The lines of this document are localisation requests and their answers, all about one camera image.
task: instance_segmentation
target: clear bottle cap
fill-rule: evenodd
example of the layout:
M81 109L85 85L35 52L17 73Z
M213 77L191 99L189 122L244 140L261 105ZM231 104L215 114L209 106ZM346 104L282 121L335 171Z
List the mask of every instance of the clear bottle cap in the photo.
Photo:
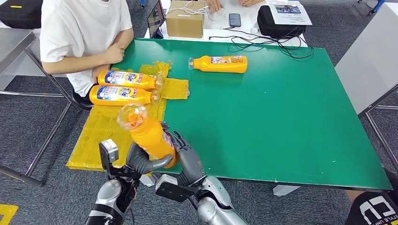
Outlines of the clear bottle cap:
M151 103L157 103L160 99L158 91L152 91L151 93Z
M133 130L139 127L146 117L147 112L143 105L127 104L117 113L116 121L122 129Z
M160 90L163 87L163 78L162 76L159 74L156 76L156 80L155 80L155 88Z
M188 69L193 70L193 58L189 57L188 59Z

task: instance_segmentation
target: black cable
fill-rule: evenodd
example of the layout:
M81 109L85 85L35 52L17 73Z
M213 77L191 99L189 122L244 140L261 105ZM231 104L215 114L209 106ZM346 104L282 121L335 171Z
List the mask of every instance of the black cable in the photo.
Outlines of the black cable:
M133 225L135 225L135 222L134 222L134 214L133 214L133 209L132 209L132 208L130 208L130 211L131 211L131 220L133 221Z
M259 36L259 35L256 35L256 34L251 34L251 33L244 32L242 30L232 30L232 29L233 29L233 27L224 28L224 30L229 30L229 31L244 33L244 34L247 34L247 35L252 35L252 36L255 36L255 38L248 39L248 38L244 38L244 37L234 36L233 35L233 36L228 36L228 37L211 36L211 37L209 37L209 40L211 38L231 38L232 43L235 46L237 46L238 48L240 48L240 50L246 49L246 48L248 48L248 47L250 47L250 46L252 46L254 44L273 44L273 43L276 43L279 46L279 49L281 50L281 52L283 54L288 55L288 56L290 56L290 57L292 57L294 59L305 59L305 58L310 57L314 53L314 47L312 47L312 45L310 45L302 37L300 37L299 27L294 28L292 31L290 31L289 33L287 33L286 35L284 35L284 36L282 36L280 38L271 38L271 37ZM299 41L299 45L297 47L288 47L288 46L284 46L283 45L283 43L285 43L285 42L287 42L290 39L295 38L295 37L297 37L298 41ZM244 40L244 41L248 42L249 44L240 45L239 43L235 42L234 39L236 39L236 38ZM260 43L253 42L253 40L256 40L256 39L259 39L259 38L265 39L265 41L260 42ZM310 47L310 49L311 49L310 53L308 55L306 55L306 56L294 56L294 52L293 51L298 50L301 47L301 43L302 42L306 43L307 46Z
M196 204L193 202L193 200L191 199L191 197L187 196L188 200L191 202L192 206L194 207L195 210L198 210L198 207L196 206Z

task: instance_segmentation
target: cardboard box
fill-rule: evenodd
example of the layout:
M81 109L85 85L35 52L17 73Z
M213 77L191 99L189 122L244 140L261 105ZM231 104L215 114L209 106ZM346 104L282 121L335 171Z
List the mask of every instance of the cardboard box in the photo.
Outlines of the cardboard box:
M205 15L189 14L182 9L189 1L172 0L166 15L167 34L172 37L202 38ZM198 10L205 6L205 1L192 1L186 6Z

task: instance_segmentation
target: white t-shirt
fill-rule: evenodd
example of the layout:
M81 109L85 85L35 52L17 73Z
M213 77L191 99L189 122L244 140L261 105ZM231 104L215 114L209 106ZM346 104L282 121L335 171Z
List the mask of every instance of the white t-shirt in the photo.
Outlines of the white t-shirt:
M42 62L102 53L120 31L132 27L126 0L44 0L41 26ZM96 82L91 74L92 70L67 74L82 97Z

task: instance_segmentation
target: smartphone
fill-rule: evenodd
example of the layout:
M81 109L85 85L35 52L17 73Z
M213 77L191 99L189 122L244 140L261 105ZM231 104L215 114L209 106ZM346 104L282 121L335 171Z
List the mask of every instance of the smartphone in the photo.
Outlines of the smartphone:
M240 14L230 13L230 27L240 27Z

